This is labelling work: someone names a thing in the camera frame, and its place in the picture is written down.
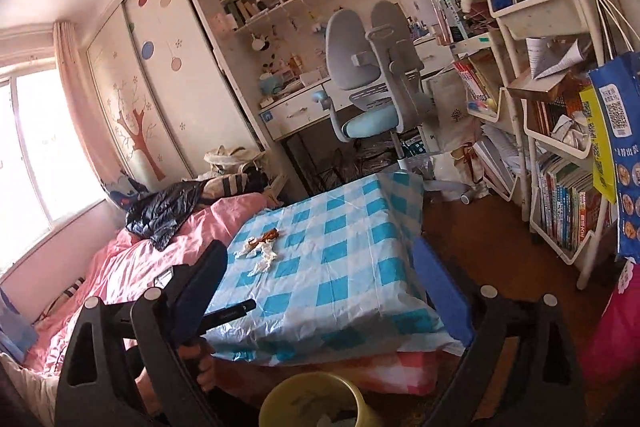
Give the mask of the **left hand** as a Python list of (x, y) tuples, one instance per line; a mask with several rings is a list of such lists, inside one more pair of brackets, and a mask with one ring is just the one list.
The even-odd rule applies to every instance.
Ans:
[[(178, 348), (178, 355), (181, 361), (194, 367), (194, 378), (198, 387), (204, 393), (212, 391), (216, 387), (215, 360), (213, 351), (204, 338), (193, 340), (188, 345)], [(162, 411), (160, 400), (154, 391), (152, 379), (148, 371), (143, 367), (140, 375), (136, 378), (136, 384), (140, 392), (145, 410), (152, 416)]]

